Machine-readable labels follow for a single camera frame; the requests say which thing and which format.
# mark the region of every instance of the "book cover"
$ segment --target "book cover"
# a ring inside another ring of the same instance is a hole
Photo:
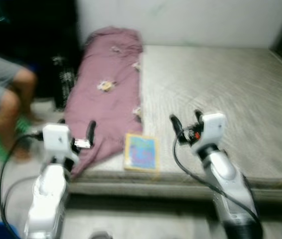
[[[124,169],[135,171],[158,170],[158,147],[154,137],[127,134]]]

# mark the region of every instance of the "bed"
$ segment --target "bed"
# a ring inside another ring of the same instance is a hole
[[[256,200],[282,203],[282,61],[271,51],[148,45],[140,89],[143,133],[159,141],[159,172],[124,171],[119,153],[87,168],[72,192],[209,200],[210,190],[185,175],[172,156],[169,115],[188,125],[201,109],[226,113],[221,147],[250,180]],[[178,147],[178,155],[186,167],[203,173],[189,147]]]

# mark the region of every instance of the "pink blanket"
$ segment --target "pink blanket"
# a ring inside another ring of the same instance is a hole
[[[135,109],[140,105],[139,72],[135,63],[142,52],[138,33],[104,28],[88,39],[79,68],[78,82],[65,110],[65,120],[75,138],[85,138],[91,120],[96,121],[94,147],[82,150],[77,176],[94,162],[121,152],[127,132],[142,132]]]

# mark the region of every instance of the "wire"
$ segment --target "wire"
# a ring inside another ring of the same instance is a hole
[[[5,194],[5,197],[4,197],[4,201],[3,201],[3,209],[6,213],[6,207],[7,207],[7,204],[8,204],[8,201],[9,201],[9,197],[10,197],[10,194],[12,192],[12,190],[20,183],[24,183],[26,181],[30,181],[30,180],[34,180],[38,178],[38,175],[36,176],[31,176],[31,177],[27,177],[27,178],[22,178],[22,179],[19,179],[18,181],[14,182],[10,187],[9,189],[7,190],[6,194]]]
[[[199,182],[200,184],[210,188],[212,191],[224,196],[225,198],[227,198],[228,200],[230,200],[231,202],[233,202],[234,204],[236,204],[237,206],[241,207],[243,210],[245,210],[256,222],[256,224],[259,226],[259,229],[261,230],[261,233],[263,233],[262,230],[262,226],[261,226],[261,222],[259,220],[259,218],[257,217],[257,215],[251,211],[247,206],[245,206],[244,204],[242,204],[241,202],[237,201],[236,199],[234,199],[232,196],[226,194],[223,190],[217,188],[216,186],[212,185],[211,183],[208,183],[207,181],[205,181],[204,179],[200,178],[199,176],[197,176],[196,174],[192,173],[189,169],[187,169],[186,167],[184,167],[181,162],[178,160],[177,155],[176,155],[176,144],[177,144],[177,140],[179,138],[179,136],[185,131],[185,130],[189,130],[190,127],[187,128],[183,128],[182,131],[180,131],[173,142],[173,156],[174,156],[174,160],[176,162],[176,164],[181,168],[181,170],[183,170],[186,174],[188,174],[190,177],[192,177],[193,179],[195,179],[197,182]]]
[[[5,209],[4,209],[4,205],[2,203],[2,198],[1,198],[1,194],[2,194],[2,178],[3,178],[3,172],[5,170],[5,167],[10,159],[10,157],[12,156],[14,150],[16,149],[17,145],[25,138],[28,137],[36,137],[36,135],[34,134],[25,134],[20,136],[16,142],[13,144],[13,146],[11,147],[10,151],[8,152],[6,159],[4,161],[4,163],[2,164],[2,167],[0,169],[0,217],[2,222],[4,223],[4,225],[6,226],[7,230],[9,231],[9,233],[13,236],[14,239],[20,239],[16,233],[14,232],[14,230],[11,228],[11,226],[9,225],[7,219],[6,219],[6,213],[5,213]]]

